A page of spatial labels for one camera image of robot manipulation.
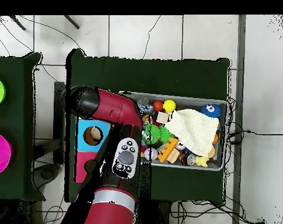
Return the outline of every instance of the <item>gray plastic bin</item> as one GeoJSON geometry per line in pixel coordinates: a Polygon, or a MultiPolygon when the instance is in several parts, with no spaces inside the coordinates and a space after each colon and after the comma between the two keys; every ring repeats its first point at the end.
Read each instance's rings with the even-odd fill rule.
{"type": "MultiPolygon", "coordinates": [[[[207,104],[218,104],[221,108],[221,116],[219,118],[220,129],[217,131],[219,135],[219,141],[214,145],[215,157],[213,162],[207,162],[208,167],[201,167],[196,164],[192,166],[183,166],[180,160],[176,160],[174,164],[169,162],[160,163],[159,159],[152,161],[152,166],[164,166],[164,167],[176,167],[182,169],[200,169],[218,171],[223,168],[225,164],[225,153],[226,153],[226,138],[228,135],[228,113],[229,104],[224,100],[210,100],[210,99],[199,99],[191,97],[180,97],[180,96],[169,96],[161,94],[148,94],[148,93],[135,93],[135,92],[120,92],[119,94],[125,95],[135,101],[141,98],[147,98],[149,103],[152,104],[154,100],[165,101],[172,99],[176,102],[176,107],[181,109],[194,109],[200,112],[202,106],[207,104]]],[[[141,158],[141,163],[148,163],[144,158],[141,158]]]]}

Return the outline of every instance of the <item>yellow ball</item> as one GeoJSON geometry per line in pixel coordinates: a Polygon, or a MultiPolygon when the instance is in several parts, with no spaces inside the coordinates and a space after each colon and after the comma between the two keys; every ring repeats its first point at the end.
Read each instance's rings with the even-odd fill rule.
{"type": "Polygon", "coordinates": [[[165,109],[165,112],[172,113],[172,111],[176,108],[176,103],[173,100],[165,100],[163,108],[165,109]]]}

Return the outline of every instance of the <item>white cloth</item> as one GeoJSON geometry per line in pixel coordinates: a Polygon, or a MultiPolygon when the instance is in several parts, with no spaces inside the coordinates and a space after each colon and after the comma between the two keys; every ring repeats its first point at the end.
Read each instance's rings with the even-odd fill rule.
{"type": "Polygon", "coordinates": [[[165,127],[198,156],[208,157],[212,149],[219,120],[198,111],[185,109],[174,111],[165,127]]]}

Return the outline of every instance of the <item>green table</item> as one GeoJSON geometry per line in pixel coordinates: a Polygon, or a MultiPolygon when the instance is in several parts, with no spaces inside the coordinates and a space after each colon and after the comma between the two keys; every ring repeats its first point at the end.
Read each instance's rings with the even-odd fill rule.
{"type": "Polygon", "coordinates": [[[43,200],[32,183],[33,68],[41,54],[0,57],[0,80],[6,97],[0,104],[0,134],[12,145],[9,166],[0,173],[0,199],[43,200]]]}
{"type": "MultiPolygon", "coordinates": [[[[86,57],[73,50],[67,58],[67,81],[71,86],[90,85],[118,92],[144,92],[226,100],[229,60],[140,60],[86,57]]],[[[73,182],[75,116],[71,117],[69,200],[77,196],[73,182]]],[[[223,170],[169,169],[152,166],[153,200],[213,200],[222,204],[223,170]]]]}

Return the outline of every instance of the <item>blue fuzzy toy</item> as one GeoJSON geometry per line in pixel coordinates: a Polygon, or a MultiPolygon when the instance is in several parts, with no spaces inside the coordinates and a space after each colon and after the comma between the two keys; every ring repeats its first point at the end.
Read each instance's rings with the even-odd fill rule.
{"type": "Polygon", "coordinates": [[[220,107],[216,104],[205,105],[201,108],[200,112],[212,118],[219,118],[221,116],[220,107]]]}

